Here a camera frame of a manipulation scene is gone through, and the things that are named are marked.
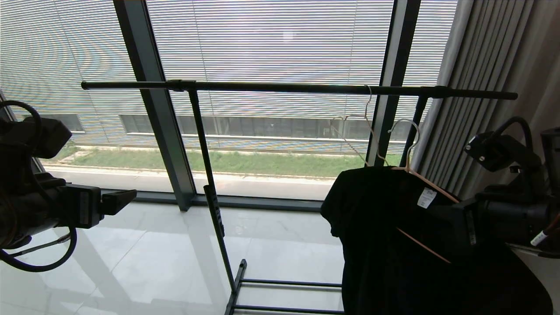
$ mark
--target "clothes hanger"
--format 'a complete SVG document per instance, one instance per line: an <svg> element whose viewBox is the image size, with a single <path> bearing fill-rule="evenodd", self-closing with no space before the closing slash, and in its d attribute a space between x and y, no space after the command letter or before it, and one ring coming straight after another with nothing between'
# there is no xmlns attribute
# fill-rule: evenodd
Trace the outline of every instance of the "clothes hanger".
<svg viewBox="0 0 560 315"><path fill-rule="evenodd" d="M393 167L391 169L394 170L403 170L409 174L412 174L416 177L418 177L419 179L421 179L423 182L425 182L426 184L428 184L430 187L432 187L433 189L435 189L437 192L441 193L442 195L444 195L445 197L449 198L450 200L452 200L453 202L457 203L459 202L459 200L457 200L455 197L453 197L452 195L450 195L449 193L447 193L446 191L444 191L443 189L441 189L440 187L438 187L437 185L435 185L434 183L430 182L427 178L425 178L424 176L416 173L413 169L410 168L410 152L412 151L412 148L414 148L414 146L418 143L418 141L420 140L420 128L418 128L418 125L413 122L410 119L399 119L397 120L394 124L393 127L388 131L389 133L393 130L395 130L395 126L397 124L399 124L400 122L408 122L410 124L412 124L412 126L414 126L414 128L416 128L417 134L418 134L418 140L413 143L410 148L408 148L407 150L407 162L405 164L405 167Z"/></svg>
<svg viewBox="0 0 560 315"><path fill-rule="evenodd" d="M335 117L335 118L333 118L333 119L329 122L329 124L330 124L330 127L331 127L345 142L346 142L346 144L348 144L348 146L349 146L350 148L352 148L352 150L362 159L362 161L363 161L367 166L370 166L369 163L366 161L366 159L364 159L363 156L360 154L360 152L358 152L358 150L356 150L356 148L354 148L354 146L353 146L350 142L348 142L348 140L346 140L345 137L342 136L342 134L333 126L333 123L332 123L333 120L337 120L337 119L341 119L342 121L346 121L346 120L348 119L348 117L360 117L360 118L364 118L365 121L367 122L367 125L368 125L369 128L370 128L371 137L372 137L373 142L375 143L375 145L376 145L377 147L379 147L379 140L378 140L377 137L375 136L375 132L374 132L374 129L371 127L370 121L367 119L367 107L368 107L368 105L369 105L370 102L371 102L372 91L371 91L371 88L370 88L369 85L366 84L366 86L367 86L367 88L368 88L369 91L370 91L370 98L368 99L368 101L367 101L367 103L366 103L366 109L365 109L365 111L364 111L363 117L362 117L362 116L358 116L358 115L348 115L348 116L344 116L344 117ZM397 121L395 124L393 124L393 128L391 128L391 130L389 130L389 132L391 132L391 131L395 128L396 124L397 124L399 121ZM415 128L416 128L416 130L417 130L418 139L420 139L420 129L418 128L418 126L417 126L414 122L412 122L412 123L415 125ZM412 150L412 148L413 148L417 143L418 143L418 141L416 141L415 143L413 143L413 145L410 146L410 148L408 149L408 152L407 152L407 167L406 167L406 169L409 171L409 173L410 173L410 172L413 172L413 174L416 174L417 176L419 176L419 177L422 179L423 177L421 177L421 176L420 176L419 174L417 174L416 172L410 170L410 151ZM376 154L377 154L377 157L380 158L381 160L383 160L384 164L389 165L389 162L387 162L387 160L379 154L379 150L376 150L376 151L377 151L377 153L376 153ZM433 183L431 183L430 181L428 181L427 184L431 184L431 185L435 186L435 185L434 185ZM432 253L433 255L435 255L437 258L439 258L439 259L445 261L446 263L451 263L449 260L445 259L442 255L436 253L435 251L433 251L432 249L430 249L430 248L427 247L426 245L422 244L420 241L416 240L414 237L410 236L410 235L407 234L405 231L399 229L398 227L395 227L395 228L396 228L399 232L401 232L403 235L405 235L406 237L408 237L409 239L411 239L413 242L417 243L417 244L420 245L422 248L424 248L425 250L427 250L427 251L429 251L430 253Z"/></svg>

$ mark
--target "tile floor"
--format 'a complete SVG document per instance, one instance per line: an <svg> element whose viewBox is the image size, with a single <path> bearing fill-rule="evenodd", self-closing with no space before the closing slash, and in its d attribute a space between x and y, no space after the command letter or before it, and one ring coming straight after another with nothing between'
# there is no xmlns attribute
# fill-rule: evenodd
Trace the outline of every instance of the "tile floor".
<svg viewBox="0 0 560 315"><path fill-rule="evenodd" d="M246 277L340 282L342 247L320 215L222 209L222 218L234 274L245 258ZM65 232L43 232L34 244ZM65 250L62 245L50 247L27 255L26 260L47 264ZM522 259L547 286L558 309L559 263ZM79 231L78 247L62 267L31 274L2 263L0 280L1 315L221 315L229 298L205 207L184 213L172 205L133 203L99 226ZM245 286L239 303L342 309L336 290Z"/></svg>

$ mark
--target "concrete road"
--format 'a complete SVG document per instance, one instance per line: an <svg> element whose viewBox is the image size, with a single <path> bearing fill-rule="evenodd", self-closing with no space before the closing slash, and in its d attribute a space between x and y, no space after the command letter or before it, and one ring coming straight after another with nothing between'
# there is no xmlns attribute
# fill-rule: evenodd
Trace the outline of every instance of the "concrete road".
<svg viewBox="0 0 560 315"><path fill-rule="evenodd" d="M112 189L172 192L166 172L94 168L87 166L44 165L53 176L67 182ZM323 200L334 179L285 178L215 174L218 194L231 196L294 198ZM208 182L204 173L195 172L197 192L203 193Z"/></svg>

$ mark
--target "cable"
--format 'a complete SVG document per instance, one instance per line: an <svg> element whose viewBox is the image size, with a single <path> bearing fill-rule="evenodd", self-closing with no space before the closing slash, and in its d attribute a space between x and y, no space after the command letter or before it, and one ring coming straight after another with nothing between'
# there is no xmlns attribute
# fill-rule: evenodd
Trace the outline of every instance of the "cable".
<svg viewBox="0 0 560 315"><path fill-rule="evenodd" d="M33 120L35 122L35 133L33 135L33 138L29 141L29 143L27 143L26 173L27 173L28 178L31 180L31 185L33 185L33 187L39 193L39 195L41 195L41 197L48 203L49 207L56 211L57 209L59 209L58 205L46 193L46 191L42 188L41 184L37 181L37 178L34 176L33 170L31 168L32 154L35 151L35 149L37 148L37 145L39 145L39 142L41 140L41 132L43 130L43 122L41 121L41 116L39 115L39 113L33 107L31 107L31 106L29 106L25 103L22 103L20 101L13 101L13 100L0 101L0 109L2 109L4 106L18 106L18 107L21 107L21 108L27 110L31 114L31 116L33 117ZM65 263L70 258L70 256L74 252L74 250L76 249L76 244L77 244L77 241L78 241L78 234L76 232L76 227L73 226L71 220L68 220L66 213L64 211L59 211L59 214L61 216L65 217L64 219L66 219L67 224L68 224L68 230L69 230L68 234L70 235L70 245L68 246L68 249L66 250L66 253L59 260L57 260L57 261L55 261L55 262L53 262L49 265L45 265L45 266L34 266L34 265L29 265L27 263L24 263L22 261L19 261L19 260L15 259L14 257L12 257L10 254L8 254L7 252L5 252L2 249L0 249L0 260L3 260L5 263L7 263L8 265L10 265L14 268L17 268L17 269L23 270L23 271L28 271L28 272L49 271L49 270L55 269L55 268L59 267L60 265L62 265L63 263Z"/></svg>
<svg viewBox="0 0 560 315"><path fill-rule="evenodd" d="M533 150L533 136L531 135L531 128L526 120L519 116L513 116L508 119L503 125L499 126L492 134L486 139L487 142L494 141L498 138L499 135L502 134L509 126L513 123L518 123L521 125L521 129L523 129L523 136L525 137L525 146L529 150Z"/></svg>

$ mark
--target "clothing rack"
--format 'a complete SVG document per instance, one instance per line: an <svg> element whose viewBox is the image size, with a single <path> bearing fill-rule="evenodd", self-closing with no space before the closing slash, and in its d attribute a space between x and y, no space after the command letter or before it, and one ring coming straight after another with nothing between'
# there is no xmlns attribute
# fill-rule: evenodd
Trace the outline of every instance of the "clothing rack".
<svg viewBox="0 0 560 315"><path fill-rule="evenodd" d="M323 283L323 282L301 282L301 281L282 281L282 280L265 280L265 279L248 279L245 278L245 270L247 269L247 261L242 259L237 275L234 277L231 269L230 261L227 256L227 249L224 242L225 232L220 214L220 207L216 195L216 185L212 174L210 164L210 155L208 153L208 145L206 142L206 134L202 123L202 115L200 113L200 103L198 100L198 91L258 91L258 92L297 92L297 93L320 93L320 94L365 94L365 95L397 95L397 96L418 96L416 110L414 112L413 121L420 123L420 118L426 107L429 98L484 98L484 99L502 99L515 100L516 93L511 92L495 92L495 91L476 91L476 90L457 90L446 86L429 86L429 87L392 87L392 86L365 86L365 85L317 85L317 84L275 84L275 83L244 83L244 82L201 82L188 80L170 80L165 82L82 82L82 88L88 89L168 89L172 91L187 91L189 99L193 107L194 121L197 127L200 149L204 160L204 168L208 178L208 185L204 186L204 193L208 201L208 208L212 217L214 231L218 239L218 245L226 269L227 278L230 283L231 295L226 306L225 315L233 315L235 310L252 310L252 311L268 311L268 312L291 312L305 314L344 314L343 311L332 311L325 309L302 309L302 308L285 308L285 307L269 307L257 305L241 305L237 304L237 297L243 284L269 284L284 286L307 286L315 288L341 288L341 284ZM411 128L405 148L403 151L403 159L405 158L408 148L412 145L416 129Z"/></svg>

